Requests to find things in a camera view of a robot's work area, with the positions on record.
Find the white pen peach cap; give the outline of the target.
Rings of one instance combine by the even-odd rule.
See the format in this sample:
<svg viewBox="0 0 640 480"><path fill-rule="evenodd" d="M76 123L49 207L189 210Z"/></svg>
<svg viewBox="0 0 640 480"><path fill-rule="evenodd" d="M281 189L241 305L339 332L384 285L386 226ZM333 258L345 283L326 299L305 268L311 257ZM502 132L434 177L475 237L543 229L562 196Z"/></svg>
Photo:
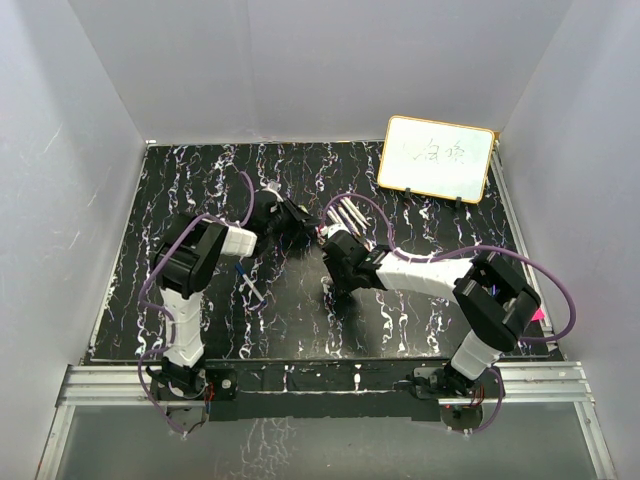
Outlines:
<svg viewBox="0 0 640 480"><path fill-rule="evenodd" d="M366 217L359 211L356 205L351 201L350 198L345 198L343 203L346 208L349 209L351 215L354 219L362 226L363 229L366 229L369 226L369 222Z"/></svg>

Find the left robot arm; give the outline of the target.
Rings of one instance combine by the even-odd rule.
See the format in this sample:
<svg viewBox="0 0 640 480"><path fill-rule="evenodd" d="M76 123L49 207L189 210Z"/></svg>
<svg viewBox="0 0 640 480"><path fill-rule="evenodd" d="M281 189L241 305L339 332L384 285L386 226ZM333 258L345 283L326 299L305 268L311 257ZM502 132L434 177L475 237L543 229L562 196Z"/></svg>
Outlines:
<svg viewBox="0 0 640 480"><path fill-rule="evenodd" d="M250 196L240 221L229 222L209 214L177 214L161 237L151 275L140 292L145 295L152 283L158 286L162 304L156 309L166 321L161 369L147 368L147 374L186 399L200 396L207 383L201 302L219 258L255 258L272 240L282 235L309 234L319 224L320 220L305 208L272 188Z"/></svg>

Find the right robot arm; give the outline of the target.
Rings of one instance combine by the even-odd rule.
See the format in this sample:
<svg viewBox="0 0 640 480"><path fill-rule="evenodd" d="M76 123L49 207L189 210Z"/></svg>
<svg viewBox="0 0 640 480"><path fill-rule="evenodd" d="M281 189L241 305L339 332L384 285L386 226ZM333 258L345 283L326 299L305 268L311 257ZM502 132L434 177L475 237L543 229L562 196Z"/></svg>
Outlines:
<svg viewBox="0 0 640 480"><path fill-rule="evenodd" d="M523 275L496 252L471 259L420 262L399 257L386 245L367 248L349 230L321 229L323 262L334 289L409 291L453 302L470 331L447 363L427 376L410 375L416 394L466 397L482 374L517 346L541 306Z"/></svg>

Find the black base bar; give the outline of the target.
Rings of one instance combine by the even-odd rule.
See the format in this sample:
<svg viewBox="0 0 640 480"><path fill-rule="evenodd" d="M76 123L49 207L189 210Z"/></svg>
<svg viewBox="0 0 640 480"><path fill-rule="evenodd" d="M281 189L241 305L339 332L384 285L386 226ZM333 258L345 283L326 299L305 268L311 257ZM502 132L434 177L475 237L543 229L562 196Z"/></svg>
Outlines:
<svg viewBox="0 0 640 480"><path fill-rule="evenodd" d="M145 372L155 401L199 403L210 422L396 417L475 429L484 403L505 395L498 368L469 380L441 359L162 360Z"/></svg>

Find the yellow framed whiteboard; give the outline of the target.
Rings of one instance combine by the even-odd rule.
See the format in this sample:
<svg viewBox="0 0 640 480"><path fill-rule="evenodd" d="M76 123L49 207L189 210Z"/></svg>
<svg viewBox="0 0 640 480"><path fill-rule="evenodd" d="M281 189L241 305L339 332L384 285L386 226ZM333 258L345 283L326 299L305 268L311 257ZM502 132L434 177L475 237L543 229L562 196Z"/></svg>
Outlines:
<svg viewBox="0 0 640 480"><path fill-rule="evenodd" d="M485 128L394 115L387 125L377 184L477 204L495 140L495 133Z"/></svg>

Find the pink clip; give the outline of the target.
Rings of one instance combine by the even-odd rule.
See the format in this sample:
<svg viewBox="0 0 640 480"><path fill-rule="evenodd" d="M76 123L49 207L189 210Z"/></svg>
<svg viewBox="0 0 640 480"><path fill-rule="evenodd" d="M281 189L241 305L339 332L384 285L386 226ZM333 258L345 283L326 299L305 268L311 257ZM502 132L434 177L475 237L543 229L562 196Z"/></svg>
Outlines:
<svg viewBox="0 0 640 480"><path fill-rule="evenodd" d="M543 321L544 319L545 319L545 315L541 309L538 309L532 317L533 321Z"/></svg>

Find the aluminium frame rail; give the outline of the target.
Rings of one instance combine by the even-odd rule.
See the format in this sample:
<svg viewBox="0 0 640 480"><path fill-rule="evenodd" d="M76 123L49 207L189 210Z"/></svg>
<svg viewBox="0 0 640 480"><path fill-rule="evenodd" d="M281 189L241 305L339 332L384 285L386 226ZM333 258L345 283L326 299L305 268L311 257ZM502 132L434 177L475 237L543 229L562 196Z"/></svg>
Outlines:
<svg viewBox="0 0 640 480"><path fill-rule="evenodd" d="M500 362L508 403L570 403L575 407L596 477L615 479L616 471L595 413L595 400L579 362ZM133 365L69 366L56 398L38 479L58 473L70 426L78 406L145 406Z"/></svg>

